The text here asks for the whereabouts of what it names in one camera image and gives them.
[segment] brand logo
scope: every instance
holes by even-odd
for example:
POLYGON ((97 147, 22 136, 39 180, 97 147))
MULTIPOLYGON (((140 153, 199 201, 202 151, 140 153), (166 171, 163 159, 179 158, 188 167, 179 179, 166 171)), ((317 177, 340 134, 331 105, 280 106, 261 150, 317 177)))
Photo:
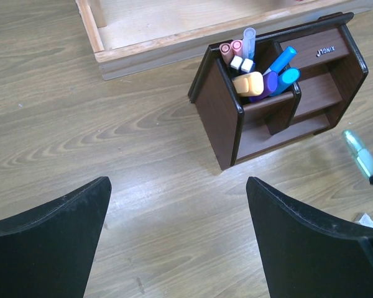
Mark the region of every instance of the brand logo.
POLYGON ((327 53, 331 53, 331 52, 334 52, 336 49, 334 48, 334 46, 332 47, 327 47, 327 48, 321 48, 318 50, 318 53, 316 54, 317 57, 320 57, 321 55, 324 55, 324 54, 327 54, 327 53))

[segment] pink marker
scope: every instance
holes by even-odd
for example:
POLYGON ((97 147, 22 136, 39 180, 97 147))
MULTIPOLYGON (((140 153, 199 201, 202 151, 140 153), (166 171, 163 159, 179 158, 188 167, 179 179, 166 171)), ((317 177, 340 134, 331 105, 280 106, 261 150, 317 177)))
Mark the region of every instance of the pink marker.
POLYGON ((242 47, 243 47, 242 40, 234 40, 233 42, 231 42, 231 47, 235 55, 242 57, 242 47))
POLYGON ((231 45, 229 43, 222 43, 219 45, 221 56, 223 56, 225 64, 229 65, 234 58, 234 53, 231 51, 231 45))

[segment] wooden tray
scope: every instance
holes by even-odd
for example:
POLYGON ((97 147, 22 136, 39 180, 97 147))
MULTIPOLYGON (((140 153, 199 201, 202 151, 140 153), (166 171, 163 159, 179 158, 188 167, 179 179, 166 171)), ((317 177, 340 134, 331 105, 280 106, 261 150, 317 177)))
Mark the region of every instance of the wooden tray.
POLYGON ((339 13, 258 36, 257 71, 264 72, 290 45, 298 54, 286 69, 299 68, 301 77, 284 93, 255 103, 245 104, 237 95, 219 43, 208 47, 188 95, 221 169, 337 125, 368 74, 346 25, 353 15, 339 13), (316 55, 326 47, 335 51, 316 55))
POLYGON ((207 44, 234 39, 252 25, 262 34, 338 11, 357 13, 373 8, 373 0, 76 0, 76 3, 104 79, 202 55, 207 44))

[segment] organizer compartment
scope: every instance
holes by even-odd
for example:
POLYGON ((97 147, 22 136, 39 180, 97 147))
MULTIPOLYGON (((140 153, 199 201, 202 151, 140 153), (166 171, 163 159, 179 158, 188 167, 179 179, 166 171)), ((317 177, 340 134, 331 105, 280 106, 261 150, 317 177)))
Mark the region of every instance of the organizer compartment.
POLYGON ((346 27, 352 17, 340 13, 258 36, 257 71, 264 72, 289 45, 298 54, 285 69, 301 71, 284 93, 260 102, 248 103, 237 95, 220 43, 208 47, 188 95, 221 169, 337 125, 368 73, 346 27))

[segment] turquoise marker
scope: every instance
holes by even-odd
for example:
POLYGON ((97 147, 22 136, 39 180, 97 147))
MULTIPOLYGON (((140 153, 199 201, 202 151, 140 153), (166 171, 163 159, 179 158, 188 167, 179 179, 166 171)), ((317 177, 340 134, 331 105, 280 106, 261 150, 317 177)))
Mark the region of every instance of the turquoise marker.
POLYGON ((297 51, 292 47, 287 47, 282 54, 271 64, 267 71, 263 74, 265 76, 267 73, 274 71, 280 73, 280 71, 287 65, 297 55, 297 51))
POLYGON ((299 77, 300 70, 297 68, 289 68, 288 70, 284 71, 278 77, 278 88, 276 88, 276 91, 270 96, 279 95, 280 93, 284 92, 291 84, 298 80, 299 77))

